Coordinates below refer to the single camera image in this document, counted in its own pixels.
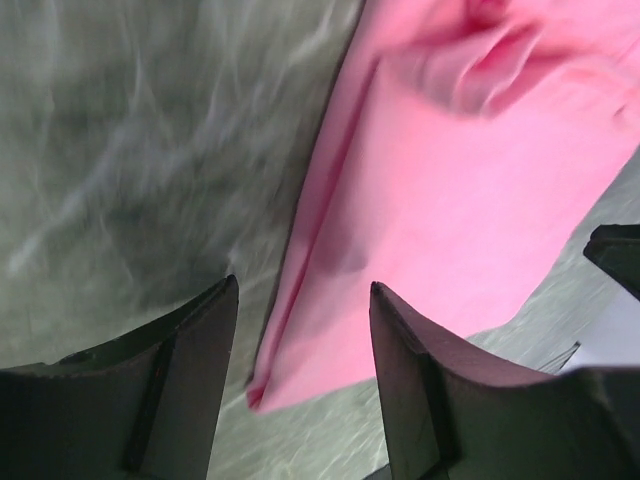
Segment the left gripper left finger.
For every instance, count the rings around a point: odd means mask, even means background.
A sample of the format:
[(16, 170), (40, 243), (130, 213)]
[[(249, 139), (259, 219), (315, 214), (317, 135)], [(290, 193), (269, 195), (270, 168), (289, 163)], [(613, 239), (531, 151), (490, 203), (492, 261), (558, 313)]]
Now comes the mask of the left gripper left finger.
[(205, 478), (238, 300), (228, 276), (118, 338), (4, 369), (2, 477)]

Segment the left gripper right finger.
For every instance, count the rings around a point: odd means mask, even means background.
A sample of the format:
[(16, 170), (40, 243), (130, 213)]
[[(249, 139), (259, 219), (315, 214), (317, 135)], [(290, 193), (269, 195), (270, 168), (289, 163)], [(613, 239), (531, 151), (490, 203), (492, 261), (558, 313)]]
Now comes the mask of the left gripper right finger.
[(639, 371), (550, 375), (499, 358), (371, 287), (370, 328), (395, 479), (635, 479)]

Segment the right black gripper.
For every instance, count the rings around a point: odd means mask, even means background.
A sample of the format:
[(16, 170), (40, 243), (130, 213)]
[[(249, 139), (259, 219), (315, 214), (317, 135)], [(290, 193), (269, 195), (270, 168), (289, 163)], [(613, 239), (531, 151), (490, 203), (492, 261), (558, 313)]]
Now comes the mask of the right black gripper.
[(637, 300), (640, 299), (640, 225), (600, 225), (583, 255)]

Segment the pink t-shirt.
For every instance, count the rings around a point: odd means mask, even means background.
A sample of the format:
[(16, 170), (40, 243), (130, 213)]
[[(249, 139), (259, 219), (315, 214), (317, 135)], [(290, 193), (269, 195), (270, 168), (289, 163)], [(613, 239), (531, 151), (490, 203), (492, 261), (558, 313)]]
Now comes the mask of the pink t-shirt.
[(366, 2), (250, 408), (372, 377), (374, 282), (462, 337), (510, 321), (638, 143), (637, 2)]

